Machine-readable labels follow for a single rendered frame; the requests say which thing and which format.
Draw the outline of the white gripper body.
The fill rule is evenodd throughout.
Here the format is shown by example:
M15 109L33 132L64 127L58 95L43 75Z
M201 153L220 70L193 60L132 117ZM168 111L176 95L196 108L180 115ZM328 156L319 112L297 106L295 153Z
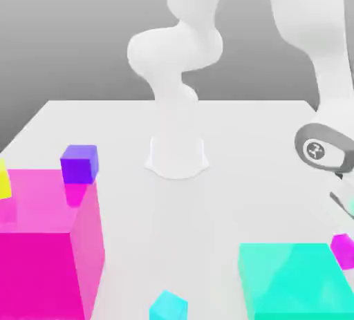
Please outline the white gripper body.
M354 186L345 179L337 179L330 197L346 216L354 222Z

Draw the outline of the small magenta cube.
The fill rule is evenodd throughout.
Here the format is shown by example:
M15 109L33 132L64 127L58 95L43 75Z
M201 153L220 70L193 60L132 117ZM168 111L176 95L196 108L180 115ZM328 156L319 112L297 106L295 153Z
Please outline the small magenta cube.
M330 249L343 270L354 269L354 240L348 234L336 234Z

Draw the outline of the small cyan cube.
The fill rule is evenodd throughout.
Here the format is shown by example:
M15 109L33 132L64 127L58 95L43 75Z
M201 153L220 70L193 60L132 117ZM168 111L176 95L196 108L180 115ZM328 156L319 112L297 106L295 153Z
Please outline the small cyan cube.
M163 290L149 309L149 320L187 320L188 302Z

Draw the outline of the small purple cube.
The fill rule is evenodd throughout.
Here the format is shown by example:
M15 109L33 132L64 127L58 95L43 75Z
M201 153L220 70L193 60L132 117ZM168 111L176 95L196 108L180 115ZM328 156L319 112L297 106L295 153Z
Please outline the small purple cube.
M60 158L66 184L92 184L99 171L95 145L70 144Z

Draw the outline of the small yellow cube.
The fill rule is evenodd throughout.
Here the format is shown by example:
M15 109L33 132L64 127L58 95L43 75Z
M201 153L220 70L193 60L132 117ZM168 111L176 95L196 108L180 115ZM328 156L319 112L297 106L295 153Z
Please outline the small yellow cube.
M0 200L11 198L12 190L10 176L6 169L5 160L0 158Z

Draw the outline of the large turquoise box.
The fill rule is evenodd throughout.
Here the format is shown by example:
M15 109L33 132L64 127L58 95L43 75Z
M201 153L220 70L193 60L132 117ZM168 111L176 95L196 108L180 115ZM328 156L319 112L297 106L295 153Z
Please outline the large turquoise box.
M354 320L354 292L325 243L242 243L248 320Z

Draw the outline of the large pink box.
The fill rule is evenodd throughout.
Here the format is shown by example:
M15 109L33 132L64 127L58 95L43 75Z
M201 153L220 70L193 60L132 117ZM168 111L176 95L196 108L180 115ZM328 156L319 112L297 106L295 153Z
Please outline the large pink box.
M91 184L11 169L0 200L0 320L91 320L105 251Z

